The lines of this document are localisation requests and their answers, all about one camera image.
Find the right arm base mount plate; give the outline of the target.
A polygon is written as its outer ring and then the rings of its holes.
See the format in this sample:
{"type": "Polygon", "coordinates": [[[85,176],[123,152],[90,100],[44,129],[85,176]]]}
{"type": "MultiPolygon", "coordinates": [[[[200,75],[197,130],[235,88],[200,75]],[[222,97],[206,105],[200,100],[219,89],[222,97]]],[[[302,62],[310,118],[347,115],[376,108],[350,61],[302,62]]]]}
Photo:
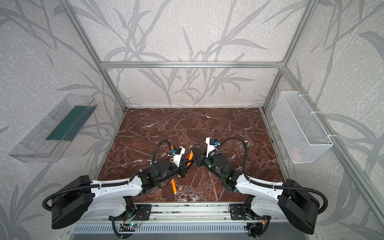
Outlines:
{"type": "Polygon", "coordinates": [[[270,220],[270,216],[259,216],[255,214],[252,210],[245,208],[243,204],[230,204],[229,212],[231,215],[231,220],[244,220],[244,221],[264,221],[270,220]]]}

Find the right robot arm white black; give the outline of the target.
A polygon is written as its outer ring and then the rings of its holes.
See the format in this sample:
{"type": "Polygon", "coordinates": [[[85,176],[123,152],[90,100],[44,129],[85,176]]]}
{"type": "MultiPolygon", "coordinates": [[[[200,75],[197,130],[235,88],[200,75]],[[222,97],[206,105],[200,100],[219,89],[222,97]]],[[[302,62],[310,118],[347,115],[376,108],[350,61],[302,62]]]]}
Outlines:
{"type": "Polygon", "coordinates": [[[248,218],[283,218],[299,231],[314,234],[318,215],[328,207],[328,199],[322,192],[304,188],[291,179],[273,183],[247,177],[234,170],[223,154],[209,158],[205,150],[196,147],[192,153],[197,167],[207,168],[221,180],[223,189],[248,196],[243,205],[248,218]]]}

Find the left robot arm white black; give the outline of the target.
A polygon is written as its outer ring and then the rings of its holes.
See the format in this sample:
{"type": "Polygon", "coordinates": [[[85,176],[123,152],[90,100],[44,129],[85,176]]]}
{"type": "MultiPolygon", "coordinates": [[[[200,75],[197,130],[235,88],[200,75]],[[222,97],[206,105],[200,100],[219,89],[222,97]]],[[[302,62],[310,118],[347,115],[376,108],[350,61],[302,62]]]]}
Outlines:
{"type": "Polygon", "coordinates": [[[188,160],[176,165],[163,159],[125,180],[92,181],[88,175],[80,176],[46,197],[42,206],[51,212],[54,230],[84,218],[128,216],[136,213],[133,197],[150,194],[177,176],[184,178],[190,167],[188,160]]]}

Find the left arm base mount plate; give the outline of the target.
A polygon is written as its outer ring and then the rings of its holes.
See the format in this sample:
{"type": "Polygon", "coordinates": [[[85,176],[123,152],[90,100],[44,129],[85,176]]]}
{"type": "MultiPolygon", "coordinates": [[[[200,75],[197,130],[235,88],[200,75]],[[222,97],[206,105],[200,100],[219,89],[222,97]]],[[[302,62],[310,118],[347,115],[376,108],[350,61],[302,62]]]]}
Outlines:
{"type": "Polygon", "coordinates": [[[152,205],[135,205],[134,208],[127,208],[120,216],[118,221],[148,221],[151,215],[152,205]]]}

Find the orange marker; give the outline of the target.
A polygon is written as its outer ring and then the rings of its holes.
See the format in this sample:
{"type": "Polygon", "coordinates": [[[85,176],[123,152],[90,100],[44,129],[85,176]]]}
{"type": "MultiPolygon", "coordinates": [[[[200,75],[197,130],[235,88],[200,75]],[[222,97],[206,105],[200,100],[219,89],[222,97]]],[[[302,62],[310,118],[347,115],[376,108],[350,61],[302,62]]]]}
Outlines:
{"type": "Polygon", "coordinates": [[[174,147],[173,145],[171,145],[171,157],[170,157],[171,162],[173,161],[173,157],[174,157],[174,147]]]}
{"type": "Polygon", "coordinates": [[[187,168],[194,163],[193,158],[194,158],[194,154],[191,151],[190,154],[188,155],[188,161],[186,162],[186,167],[187,168]]]}

